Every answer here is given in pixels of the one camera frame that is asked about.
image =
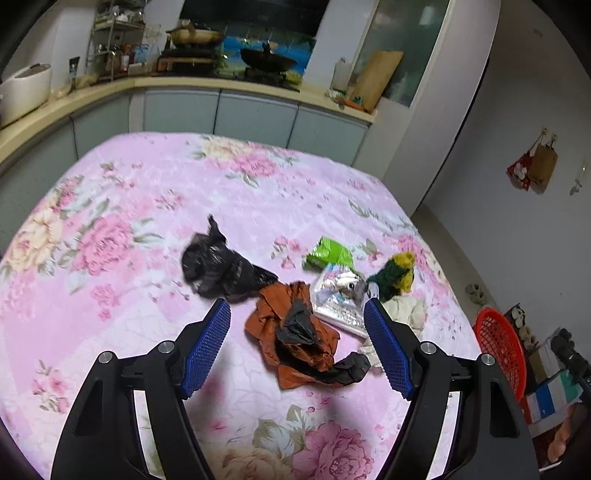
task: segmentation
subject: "red bag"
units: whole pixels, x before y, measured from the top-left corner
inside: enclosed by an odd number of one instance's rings
[[[531,151],[544,138],[546,133],[547,130],[544,128],[534,144],[528,148],[522,156],[520,156],[519,160],[507,168],[507,175],[509,175],[511,183],[515,187],[525,191],[530,189],[531,180],[528,176],[528,172],[530,171],[531,162],[534,159],[533,155],[531,155]]]

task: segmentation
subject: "metal screw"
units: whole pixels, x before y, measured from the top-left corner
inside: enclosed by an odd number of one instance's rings
[[[160,353],[170,353],[174,350],[174,342],[171,342],[170,340],[166,340],[165,342],[162,342],[160,345],[158,345],[158,351]]]
[[[437,352],[437,347],[431,342],[421,343],[421,350],[427,355],[432,355]]]
[[[113,360],[113,354],[111,352],[102,352],[99,355],[100,364],[108,364],[111,360]]]
[[[493,357],[489,353],[485,353],[484,355],[481,356],[481,358],[482,358],[482,362],[488,366],[494,365],[496,362],[495,357]]]

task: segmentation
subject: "bottle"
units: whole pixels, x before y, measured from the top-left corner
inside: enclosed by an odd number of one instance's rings
[[[340,59],[335,64],[335,73],[330,88],[338,92],[345,93],[349,86],[349,79],[351,78],[351,64],[344,58]]]
[[[131,55],[131,45],[125,45],[123,47],[123,54],[121,55],[121,67],[119,71],[121,73],[127,72],[129,70],[129,57]]]

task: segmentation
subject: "wooden cutting board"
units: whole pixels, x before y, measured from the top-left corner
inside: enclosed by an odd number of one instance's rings
[[[374,52],[349,98],[353,100],[356,97],[361,97],[361,105],[364,110],[371,113],[402,60],[403,54],[402,51],[378,50]]]

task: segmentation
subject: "blue gripper pad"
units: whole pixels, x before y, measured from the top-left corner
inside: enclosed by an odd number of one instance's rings
[[[383,309],[376,305],[377,302],[377,299],[372,299],[365,304],[363,309],[365,329],[368,331],[369,338],[382,362],[390,386],[393,390],[399,391],[404,398],[410,400],[413,394],[413,384],[410,380],[409,359],[388,326],[387,322],[392,320],[384,317],[384,315],[387,316],[387,313],[382,312]]]
[[[187,355],[185,363],[185,376],[180,388],[187,397],[193,395],[193,392],[199,390],[205,383],[217,353],[220,351],[224,338],[230,329],[231,316],[230,305],[225,300],[222,300],[217,309],[213,312],[210,311],[204,319],[207,325],[201,332],[197,342],[195,342],[191,352]]]

